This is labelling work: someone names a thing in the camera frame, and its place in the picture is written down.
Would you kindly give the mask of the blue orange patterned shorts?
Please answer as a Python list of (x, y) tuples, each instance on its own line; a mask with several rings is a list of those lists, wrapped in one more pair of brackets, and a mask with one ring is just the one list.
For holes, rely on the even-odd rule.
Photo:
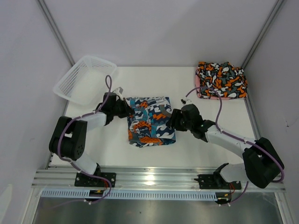
[(134, 110), (128, 117), (128, 141), (136, 147), (163, 146), (176, 142), (175, 131), (166, 126), (172, 115), (169, 97), (130, 97)]

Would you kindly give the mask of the pink shark print shorts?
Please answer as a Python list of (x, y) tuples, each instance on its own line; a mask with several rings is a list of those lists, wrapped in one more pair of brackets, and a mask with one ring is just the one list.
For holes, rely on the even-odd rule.
[[(201, 83), (200, 83), (200, 75), (198, 70), (195, 71), (195, 78), (194, 78), (194, 83), (195, 83), (195, 87), (201, 87)], [(202, 98), (202, 94), (201, 94), (201, 89), (196, 89), (196, 93), (197, 93), (197, 97), (198, 98)]]

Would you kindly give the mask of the orange camouflage shorts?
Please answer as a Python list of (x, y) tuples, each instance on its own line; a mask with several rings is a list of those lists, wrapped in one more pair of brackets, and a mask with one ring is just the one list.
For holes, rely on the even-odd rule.
[(230, 62), (199, 62), (197, 69), (200, 75), (201, 94), (203, 99), (239, 99), (247, 97), (248, 82), (244, 69), (235, 67)]

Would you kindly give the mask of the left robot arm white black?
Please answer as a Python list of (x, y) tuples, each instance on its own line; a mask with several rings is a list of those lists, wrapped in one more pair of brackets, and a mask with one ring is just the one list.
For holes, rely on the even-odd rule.
[(58, 119), (49, 142), (49, 151), (84, 174), (90, 186), (98, 186), (104, 178), (100, 165), (85, 152), (87, 132), (107, 126), (114, 117), (126, 118), (134, 113), (121, 94), (106, 92), (103, 102), (94, 111), (76, 118), (61, 116)]

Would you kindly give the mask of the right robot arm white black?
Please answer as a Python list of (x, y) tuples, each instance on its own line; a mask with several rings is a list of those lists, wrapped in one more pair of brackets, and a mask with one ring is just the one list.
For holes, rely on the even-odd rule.
[(190, 131), (195, 138), (218, 145), (243, 160), (239, 164), (224, 163), (214, 171), (213, 182), (218, 188), (245, 181), (264, 189), (283, 174), (284, 164), (268, 139), (250, 139), (222, 129), (216, 122), (203, 119), (194, 104), (174, 109), (166, 125), (176, 131)]

